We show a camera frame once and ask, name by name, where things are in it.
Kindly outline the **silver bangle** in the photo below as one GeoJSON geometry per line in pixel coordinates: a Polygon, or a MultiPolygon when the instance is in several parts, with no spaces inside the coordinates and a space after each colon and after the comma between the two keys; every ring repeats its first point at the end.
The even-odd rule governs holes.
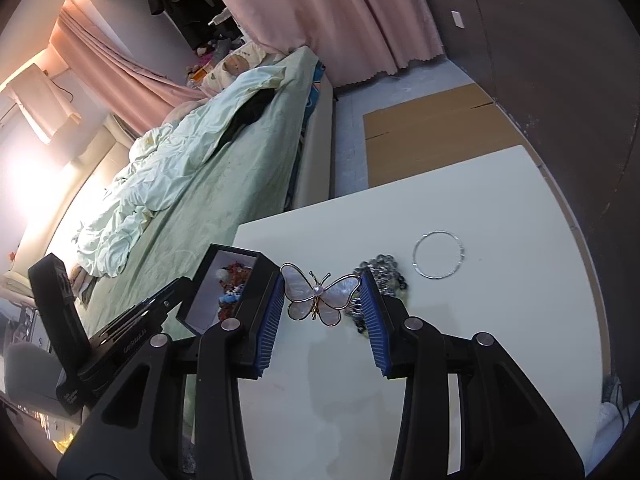
{"type": "Polygon", "coordinates": [[[456,274],[465,260],[465,247],[457,235],[448,231],[423,234],[412,248],[412,267],[416,274],[440,281],[456,274]]]}

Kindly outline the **white butterfly brooch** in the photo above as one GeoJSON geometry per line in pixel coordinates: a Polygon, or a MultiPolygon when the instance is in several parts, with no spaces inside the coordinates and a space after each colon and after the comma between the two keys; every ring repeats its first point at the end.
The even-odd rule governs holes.
{"type": "Polygon", "coordinates": [[[318,278],[314,272],[305,274],[290,262],[283,263],[280,272],[284,296],[290,302],[288,317],[296,322],[311,318],[328,327],[337,326],[360,287],[356,274],[345,274],[331,281],[329,273],[318,278]]]}

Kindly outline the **black jewelry box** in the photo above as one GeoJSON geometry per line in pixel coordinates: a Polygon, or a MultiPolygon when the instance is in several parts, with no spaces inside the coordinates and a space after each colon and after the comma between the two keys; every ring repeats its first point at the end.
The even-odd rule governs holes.
{"type": "Polygon", "coordinates": [[[281,315],[283,287],[278,266],[260,252],[211,244],[176,319],[195,335],[228,318],[262,328],[268,315],[281,315]]]}

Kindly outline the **white crumpled duvet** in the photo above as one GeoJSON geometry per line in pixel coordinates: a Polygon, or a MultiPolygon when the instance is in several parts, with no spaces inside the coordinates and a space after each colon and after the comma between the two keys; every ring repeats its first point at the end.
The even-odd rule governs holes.
{"type": "Polygon", "coordinates": [[[241,107],[261,91],[277,91],[285,68],[257,67],[179,120],[134,141],[128,165],[84,214],[73,236],[77,263],[96,278],[122,272],[154,214],[172,206],[224,141],[241,107]]]}

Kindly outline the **green bed blanket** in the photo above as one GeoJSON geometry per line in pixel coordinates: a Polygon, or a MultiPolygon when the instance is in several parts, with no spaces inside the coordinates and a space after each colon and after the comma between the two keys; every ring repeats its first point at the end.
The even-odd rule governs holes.
{"type": "Polygon", "coordinates": [[[284,211],[317,55],[302,47],[281,61],[282,88],[254,124],[204,167],[160,212],[116,278],[101,278],[82,324],[94,334],[174,278],[194,275],[211,244],[229,245],[238,226],[284,211]]]}

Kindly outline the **pink curtain left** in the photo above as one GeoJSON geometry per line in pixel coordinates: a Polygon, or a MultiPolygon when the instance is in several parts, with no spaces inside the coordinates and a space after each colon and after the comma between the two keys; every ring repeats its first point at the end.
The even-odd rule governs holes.
{"type": "Polygon", "coordinates": [[[160,126],[179,105],[205,98],[201,90],[177,84],[119,50],[72,0],[66,0],[58,14],[50,44],[136,133],[160,126]]]}

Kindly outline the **pink curtain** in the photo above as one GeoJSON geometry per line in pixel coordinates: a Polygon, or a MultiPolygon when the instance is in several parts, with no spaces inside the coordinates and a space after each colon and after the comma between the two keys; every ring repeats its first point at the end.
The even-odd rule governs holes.
{"type": "Polygon", "coordinates": [[[179,105],[205,98],[201,90],[177,84],[119,50],[72,0],[66,0],[58,14],[50,44],[136,133],[160,126],[179,105]]]}
{"type": "Polygon", "coordinates": [[[444,52],[425,0],[222,1],[265,50],[311,48],[335,87],[393,75],[444,52]]]}

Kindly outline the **black garment on bed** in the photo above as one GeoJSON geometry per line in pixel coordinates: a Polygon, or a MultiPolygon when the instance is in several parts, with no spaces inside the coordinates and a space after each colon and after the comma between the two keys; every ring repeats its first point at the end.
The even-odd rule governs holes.
{"type": "Polygon", "coordinates": [[[262,113],[269,106],[271,101],[277,94],[276,89],[260,89],[254,96],[251,96],[240,108],[234,113],[229,125],[219,138],[219,142],[215,148],[217,153],[227,143],[233,141],[235,136],[245,127],[254,124],[262,113]]]}

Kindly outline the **flat cardboard sheet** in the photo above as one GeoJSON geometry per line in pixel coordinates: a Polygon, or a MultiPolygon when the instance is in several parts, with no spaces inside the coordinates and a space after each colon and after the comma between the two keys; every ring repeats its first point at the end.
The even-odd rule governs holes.
{"type": "Polygon", "coordinates": [[[477,84],[376,110],[363,125],[371,188],[523,142],[477,84]]]}

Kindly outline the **patterned pillow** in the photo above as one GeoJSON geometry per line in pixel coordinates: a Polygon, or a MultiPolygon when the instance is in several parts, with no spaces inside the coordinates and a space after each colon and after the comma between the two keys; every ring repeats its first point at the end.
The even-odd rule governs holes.
{"type": "Polygon", "coordinates": [[[240,75],[262,64],[268,52],[253,41],[243,44],[226,55],[216,66],[206,73],[200,89],[206,96],[216,96],[240,75]]]}

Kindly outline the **pink curtain right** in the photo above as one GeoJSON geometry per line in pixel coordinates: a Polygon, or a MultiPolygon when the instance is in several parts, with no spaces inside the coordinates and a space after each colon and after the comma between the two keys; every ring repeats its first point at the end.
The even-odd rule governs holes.
{"type": "Polygon", "coordinates": [[[222,1],[265,50],[311,48],[335,87],[393,75],[444,52],[425,0],[222,1]]]}

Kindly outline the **white wall socket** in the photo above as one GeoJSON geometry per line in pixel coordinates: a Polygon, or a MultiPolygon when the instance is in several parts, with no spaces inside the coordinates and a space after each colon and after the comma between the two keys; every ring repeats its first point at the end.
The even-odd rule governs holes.
{"type": "Polygon", "coordinates": [[[454,24],[457,26],[457,28],[465,29],[464,21],[461,13],[456,10],[451,10],[450,13],[451,13],[452,19],[454,20],[454,24]]]}

